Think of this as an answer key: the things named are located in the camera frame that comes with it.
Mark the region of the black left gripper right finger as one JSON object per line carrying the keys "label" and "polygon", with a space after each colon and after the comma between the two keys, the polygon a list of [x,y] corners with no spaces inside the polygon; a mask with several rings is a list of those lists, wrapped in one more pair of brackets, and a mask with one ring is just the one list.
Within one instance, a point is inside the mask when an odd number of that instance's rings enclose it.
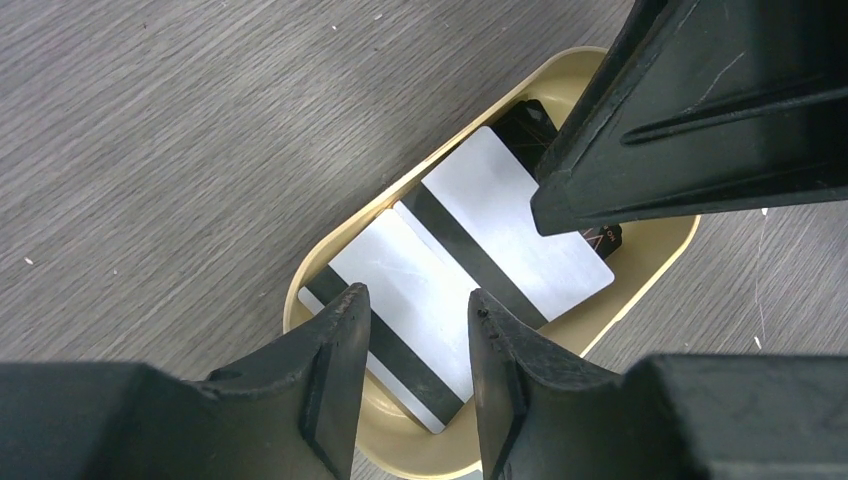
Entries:
{"label": "black left gripper right finger", "polygon": [[843,356],[656,354],[618,374],[469,298],[488,479],[843,479]]}

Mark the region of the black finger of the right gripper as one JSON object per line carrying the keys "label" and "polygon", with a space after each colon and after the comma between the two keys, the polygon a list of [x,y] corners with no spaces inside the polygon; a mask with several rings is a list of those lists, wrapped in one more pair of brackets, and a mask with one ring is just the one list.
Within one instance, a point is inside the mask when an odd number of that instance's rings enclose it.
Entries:
{"label": "black finger of the right gripper", "polygon": [[843,1],[638,1],[536,167],[543,235],[847,196]]}

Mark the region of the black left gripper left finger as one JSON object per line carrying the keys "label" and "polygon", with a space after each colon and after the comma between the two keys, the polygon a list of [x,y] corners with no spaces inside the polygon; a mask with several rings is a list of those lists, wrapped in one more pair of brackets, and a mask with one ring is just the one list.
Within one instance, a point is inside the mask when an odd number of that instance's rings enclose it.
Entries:
{"label": "black left gripper left finger", "polygon": [[5,363],[5,479],[346,479],[371,324],[356,283],[203,381],[135,362]]}

